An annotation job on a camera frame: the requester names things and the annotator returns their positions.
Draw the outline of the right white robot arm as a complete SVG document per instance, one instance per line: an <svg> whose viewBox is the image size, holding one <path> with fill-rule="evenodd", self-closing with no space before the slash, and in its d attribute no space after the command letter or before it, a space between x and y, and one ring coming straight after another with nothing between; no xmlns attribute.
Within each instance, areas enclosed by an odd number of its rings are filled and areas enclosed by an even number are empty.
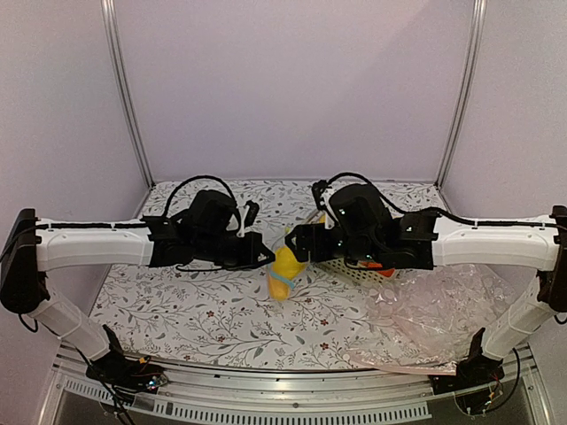
<svg viewBox="0 0 567 425"><path fill-rule="evenodd" d="M385 269L432 270L461 264L530 267L537 274L523 295L471 339L456 375L432 378L436 393L489 383L503 376L502 361L545 321L566 310L566 209L524 220L457 217L437 207L400 212L372 183L336 191L312 188L318 224L301 224L285 237L300 263L370 260Z"/></svg>

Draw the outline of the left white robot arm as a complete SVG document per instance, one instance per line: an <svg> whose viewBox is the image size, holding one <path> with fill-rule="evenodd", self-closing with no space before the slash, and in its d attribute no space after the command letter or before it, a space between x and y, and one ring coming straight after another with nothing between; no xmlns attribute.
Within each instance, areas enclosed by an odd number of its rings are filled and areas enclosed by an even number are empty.
<svg viewBox="0 0 567 425"><path fill-rule="evenodd" d="M259 207L238 206L231 195L201 190L173 215L119 222L57 222L35 209L19 212L1 254L1 304L43 324L83 356L87 376L119 389L154 393L167 384L163 367L128 359L115 333L47 288L47 273L66 267L131 265L162 268L209 262L226 271L275 261L262 235L249 227Z"/></svg>

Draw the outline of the orange fruit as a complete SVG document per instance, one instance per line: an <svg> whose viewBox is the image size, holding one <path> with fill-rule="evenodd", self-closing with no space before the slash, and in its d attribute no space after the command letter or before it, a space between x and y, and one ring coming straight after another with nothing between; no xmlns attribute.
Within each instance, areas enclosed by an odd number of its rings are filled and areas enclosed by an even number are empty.
<svg viewBox="0 0 567 425"><path fill-rule="evenodd" d="M367 261L363 262L362 265L367 271L376 272L385 278L391 278L396 274L395 268L386 268L380 263Z"/></svg>

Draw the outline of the floral table cloth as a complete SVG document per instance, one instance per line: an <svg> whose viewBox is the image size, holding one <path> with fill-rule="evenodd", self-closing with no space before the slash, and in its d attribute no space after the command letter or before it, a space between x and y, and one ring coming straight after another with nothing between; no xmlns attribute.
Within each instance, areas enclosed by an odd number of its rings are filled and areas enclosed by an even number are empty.
<svg viewBox="0 0 567 425"><path fill-rule="evenodd" d="M282 370L363 368L344 358L367 326L366 291L309 266L281 301L268 268L211 271L115 266L91 317L127 352L224 367Z"/></svg>

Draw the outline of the crumpled clear plastic sheet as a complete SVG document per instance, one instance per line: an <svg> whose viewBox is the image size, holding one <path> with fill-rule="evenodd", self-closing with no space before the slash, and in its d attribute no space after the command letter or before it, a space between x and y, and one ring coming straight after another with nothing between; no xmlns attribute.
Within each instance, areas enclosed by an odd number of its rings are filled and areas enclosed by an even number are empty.
<svg viewBox="0 0 567 425"><path fill-rule="evenodd" d="M343 356L391 373L455 375L473 335L515 298L514 289L487 266L401 271L367 289L367 326Z"/></svg>

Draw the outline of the front aluminium rail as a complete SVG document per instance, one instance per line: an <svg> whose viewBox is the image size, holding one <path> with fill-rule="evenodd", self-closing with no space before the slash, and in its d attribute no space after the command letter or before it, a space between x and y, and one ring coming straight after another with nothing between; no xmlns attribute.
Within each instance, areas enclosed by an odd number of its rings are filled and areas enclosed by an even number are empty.
<svg viewBox="0 0 567 425"><path fill-rule="evenodd" d="M41 424L552 424L532 351L506 358L489 411L460 405L485 393L474 387L438 394L420 375L378 370L275 371L162 360L168 384L139 394L125 414L88 379L77 351L62 345L50 371Z"/></svg>

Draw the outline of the right aluminium frame post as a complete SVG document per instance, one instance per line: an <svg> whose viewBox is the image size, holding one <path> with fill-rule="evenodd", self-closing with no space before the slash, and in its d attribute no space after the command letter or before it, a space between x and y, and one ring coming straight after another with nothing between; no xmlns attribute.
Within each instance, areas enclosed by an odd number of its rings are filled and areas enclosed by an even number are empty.
<svg viewBox="0 0 567 425"><path fill-rule="evenodd" d="M470 22L470 34L467 41L467 49L465 54L464 67L453 117L449 126L446 147L444 149L442 159L439 165L435 185L442 190L446 185L448 176L453 164L454 155L456 153L459 142L462 124L464 122L466 111L470 99L474 76L477 68L480 46L484 31L485 16L487 9L486 0L475 0L473 2L472 17Z"/></svg>

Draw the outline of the aluminium frame post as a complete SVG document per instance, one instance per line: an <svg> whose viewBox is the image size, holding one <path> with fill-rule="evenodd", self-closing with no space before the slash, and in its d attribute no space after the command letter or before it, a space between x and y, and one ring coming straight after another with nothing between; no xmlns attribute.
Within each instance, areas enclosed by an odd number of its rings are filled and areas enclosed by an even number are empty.
<svg viewBox="0 0 567 425"><path fill-rule="evenodd" d="M475 0L473 2L472 17L470 22L470 34L467 41L467 49L465 54L464 67L453 117L449 126L446 147L444 149L442 159L439 165L435 185L442 190L446 185L448 176L453 164L454 155L456 153L459 142L462 124L464 122L466 111L470 99L474 76L477 68L480 46L484 31L485 16L487 9L486 0Z"/></svg>
<svg viewBox="0 0 567 425"><path fill-rule="evenodd" d="M132 144L136 163L142 175L144 184L149 189L151 189L155 185L155 181L152 176L146 149L144 148L140 127L136 116L136 109L128 84L126 64L120 43L120 31L116 14L116 3L113 0L102 0L100 3L111 65L113 68L114 79L116 81L120 105L123 111L128 136Z"/></svg>

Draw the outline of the left aluminium frame post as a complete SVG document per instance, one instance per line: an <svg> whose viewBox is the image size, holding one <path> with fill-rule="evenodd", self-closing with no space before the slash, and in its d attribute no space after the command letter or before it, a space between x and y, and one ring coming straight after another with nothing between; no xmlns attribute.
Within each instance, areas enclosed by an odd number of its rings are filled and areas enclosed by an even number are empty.
<svg viewBox="0 0 567 425"><path fill-rule="evenodd" d="M155 185L155 181L152 176L146 149L144 148L140 127L136 116L136 109L128 84L126 64L120 43L120 31L116 14L116 3L113 0L102 0L100 3L111 65L113 68L114 79L116 81L120 105L123 111L128 136L132 144L136 163L142 175L144 184L149 189L151 189Z"/></svg>

